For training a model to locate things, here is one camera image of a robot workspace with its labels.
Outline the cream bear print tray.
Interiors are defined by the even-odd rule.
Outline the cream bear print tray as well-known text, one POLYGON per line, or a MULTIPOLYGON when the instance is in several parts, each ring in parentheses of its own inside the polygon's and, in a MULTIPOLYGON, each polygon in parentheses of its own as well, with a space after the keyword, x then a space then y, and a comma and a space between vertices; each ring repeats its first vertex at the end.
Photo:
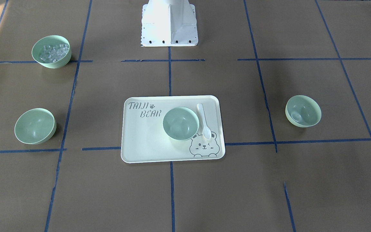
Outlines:
POLYGON ((127 163, 177 160, 218 160, 225 154, 218 99, 212 95, 130 97, 124 103, 121 157, 127 163), (197 104, 203 104, 211 139, 202 134, 197 104), (163 117, 175 107, 193 110, 200 128, 186 141, 171 139, 163 130, 163 117))

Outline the green bowl with ice cubes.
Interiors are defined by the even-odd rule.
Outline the green bowl with ice cubes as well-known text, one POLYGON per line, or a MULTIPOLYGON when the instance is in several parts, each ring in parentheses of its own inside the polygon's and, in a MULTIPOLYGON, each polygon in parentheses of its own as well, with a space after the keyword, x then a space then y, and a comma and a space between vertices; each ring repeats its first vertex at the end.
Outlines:
POLYGON ((71 60, 69 41, 60 35, 50 35, 38 40, 32 48, 33 59, 42 66, 57 69, 71 60))

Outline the green bowl front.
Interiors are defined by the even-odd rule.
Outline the green bowl front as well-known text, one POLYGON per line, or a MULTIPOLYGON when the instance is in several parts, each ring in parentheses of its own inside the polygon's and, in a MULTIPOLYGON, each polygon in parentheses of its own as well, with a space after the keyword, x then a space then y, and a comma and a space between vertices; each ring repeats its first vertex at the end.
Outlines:
POLYGON ((53 136, 56 128, 56 119, 49 110, 34 108, 18 118, 14 134, 24 144, 42 144, 53 136))
POLYGON ((287 101, 285 115, 291 124, 308 128, 321 121, 321 107, 311 97, 295 95, 287 101))

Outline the white plastic spoon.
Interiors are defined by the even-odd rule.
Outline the white plastic spoon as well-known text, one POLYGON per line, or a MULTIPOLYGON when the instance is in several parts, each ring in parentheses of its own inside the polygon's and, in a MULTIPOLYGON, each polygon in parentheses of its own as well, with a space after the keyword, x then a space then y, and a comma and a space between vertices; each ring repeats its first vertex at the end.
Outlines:
POLYGON ((207 125, 203 104, 198 103, 197 104, 197 110, 198 110, 198 112, 201 116, 201 119, 202 119, 202 134, 207 140, 210 140, 212 138, 212 131, 210 130, 210 128, 207 125))

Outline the green bowl on tray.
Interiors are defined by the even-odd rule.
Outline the green bowl on tray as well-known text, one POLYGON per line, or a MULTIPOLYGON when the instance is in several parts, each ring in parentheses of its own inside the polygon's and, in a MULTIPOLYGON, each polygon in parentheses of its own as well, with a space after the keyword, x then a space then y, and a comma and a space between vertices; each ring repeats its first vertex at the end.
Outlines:
POLYGON ((163 117, 163 130, 174 140, 186 141, 200 128, 197 114, 187 107, 175 107, 163 117))

